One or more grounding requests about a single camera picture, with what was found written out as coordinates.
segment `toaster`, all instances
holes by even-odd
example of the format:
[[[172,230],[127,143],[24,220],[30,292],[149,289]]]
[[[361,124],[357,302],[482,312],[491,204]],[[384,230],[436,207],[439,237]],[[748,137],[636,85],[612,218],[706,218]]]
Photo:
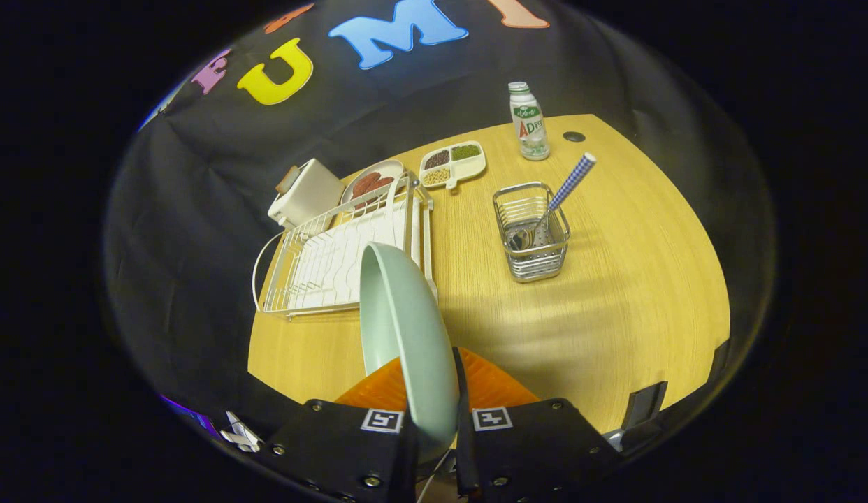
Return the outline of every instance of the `toaster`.
[[[294,184],[284,194],[278,194],[269,206],[268,216],[286,230],[294,229],[314,217],[338,206],[344,194],[344,182],[319,162],[310,159],[297,168]],[[323,223],[328,227],[331,217]]]

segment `wire basket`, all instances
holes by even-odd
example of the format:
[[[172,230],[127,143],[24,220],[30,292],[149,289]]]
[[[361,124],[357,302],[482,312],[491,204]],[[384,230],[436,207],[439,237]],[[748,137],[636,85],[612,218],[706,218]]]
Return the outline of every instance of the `wire basket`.
[[[412,172],[391,184],[333,207],[282,239],[264,299],[257,294],[257,268],[266,243],[254,264],[252,290],[260,312],[291,319],[297,314],[354,309],[360,300],[360,262],[369,242],[396,246],[424,272],[437,298],[431,274],[431,210],[434,201]]]
[[[512,249],[509,245],[509,240],[519,230],[536,225],[547,211],[552,196],[552,190],[543,182],[513,185],[493,194],[493,210],[505,260],[512,277],[519,283],[554,277],[565,263],[571,229],[561,207],[537,227],[530,248]]]

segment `blue checkered utensil handle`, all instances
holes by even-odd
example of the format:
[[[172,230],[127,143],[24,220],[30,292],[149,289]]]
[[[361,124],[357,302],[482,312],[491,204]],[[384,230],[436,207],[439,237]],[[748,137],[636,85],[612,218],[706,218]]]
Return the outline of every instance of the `blue checkered utensil handle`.
[[[574,171],[571,172],[571,175],[568,176],[567,180],[565,180],[564,184],[561,185],[561,188],[556,192],[555,197],[552,198],[552,201],[549,201],[549,211],[555,211],[561,206],[561,203],[565,202],[565,199],[571,195],[571,192],[577,188],[577,185],[580,184],[584,176],[593,166],[596,165],[596,157],[591,153],[585,153],[583,157],[580,158],[580,162],[577,163],[577,166],[574,167]]]

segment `plastic bottle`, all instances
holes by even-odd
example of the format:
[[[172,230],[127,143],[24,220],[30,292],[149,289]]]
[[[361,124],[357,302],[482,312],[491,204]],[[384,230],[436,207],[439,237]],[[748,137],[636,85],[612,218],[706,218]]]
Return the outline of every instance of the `plastic bottle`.
[[[508,108],[512,113],[514,133],[521,143],[521,155],[532,161],[549,156],[549,138],[546,137],[546,124],[543,122],[542,109],[530,93],[527,82],[508,84]]]

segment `foam letter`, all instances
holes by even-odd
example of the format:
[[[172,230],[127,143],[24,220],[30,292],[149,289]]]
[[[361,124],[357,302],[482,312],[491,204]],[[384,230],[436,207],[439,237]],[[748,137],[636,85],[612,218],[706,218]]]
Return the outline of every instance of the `foam letter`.
[[[502,13],[502,23],[512,28],[549,28],[549,23],[533,15],[518,0],[488,0]]]
[[[226,75],[226,70],[223,69],[226,67],[226,58],[223,56],[229,54],[230,50],[231,49],[226,49],[217,54],[213,60],[210,60],[210,63],[208,63],[207,66],[201,68],[201,71],[191,79],[192,82],[197,82],[198,85],[201,86],[203,94],[210,92],[210,90],[217,85],[217,82]]]
[[[369,70],[393,57],[392,51],[381,50],[373,41],[379,41],[402,51],[412,50],[412,27],[421,32],[419,42],[435,45],[457,41],[468,36],[467,29],[458,28],[437,9],[434,0],[401,0],[393,6],[393,22],[356,17],[345,20],[328,33],[329,37],[343,37],[363,60],[361,70]]]
[[[282,16],[282,17],[278,18],[277,20],[274,20],[274,22],[271,22],[268,25],[266,25],[266,29],[264,29],[264,31],[267,33],[272,33],[274,31],[277,31],[277,29],[282,28],[284,25],[288,24],[288,22],[290,20],[292,20],[292,19],[296,18],[297,16],[307,12],[307,10],[312,9],[313,6],[315,6],[315,3],[311,3],[311,4],[309,4],[309,6],[303,6],[299,9],[291,10],[290,13],[284,14],[284,16]]]
[[[254,99],[264,105],[275,105],[291,98],[313,74],[313,61],[297,47],[297,42],[300,41],[299,38],[292,38],[269,55],[269,59],[282,58],[294,70],[294,75],[286,82],[277,84],[269,80],[263,72],[264,64],[261,63],[248,70],[236,87],[251,93]]]

